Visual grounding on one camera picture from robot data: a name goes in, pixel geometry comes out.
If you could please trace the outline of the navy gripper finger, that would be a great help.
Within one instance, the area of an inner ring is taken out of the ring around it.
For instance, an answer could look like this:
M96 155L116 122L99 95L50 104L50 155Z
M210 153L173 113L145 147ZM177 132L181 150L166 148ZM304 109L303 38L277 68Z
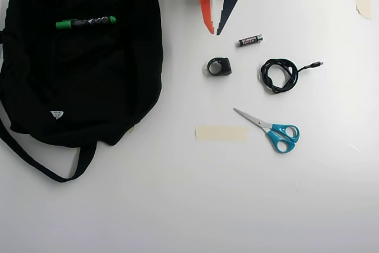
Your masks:
M221 16L220 16L220 22L217 29L217 35L219 36L221 32L224 29L224 26L227 23L227 20L230 17L230 14L232 13L236 3L238 0L224 0L223 1L223 8L221 10Z

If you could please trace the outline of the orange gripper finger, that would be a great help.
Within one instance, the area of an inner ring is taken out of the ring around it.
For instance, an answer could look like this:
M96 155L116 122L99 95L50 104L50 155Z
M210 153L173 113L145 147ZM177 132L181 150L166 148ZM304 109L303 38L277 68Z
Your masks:
M201 5L201 12L203 15L203 21L208 31L214 34L214 26L211 18L211 0L199 0Z

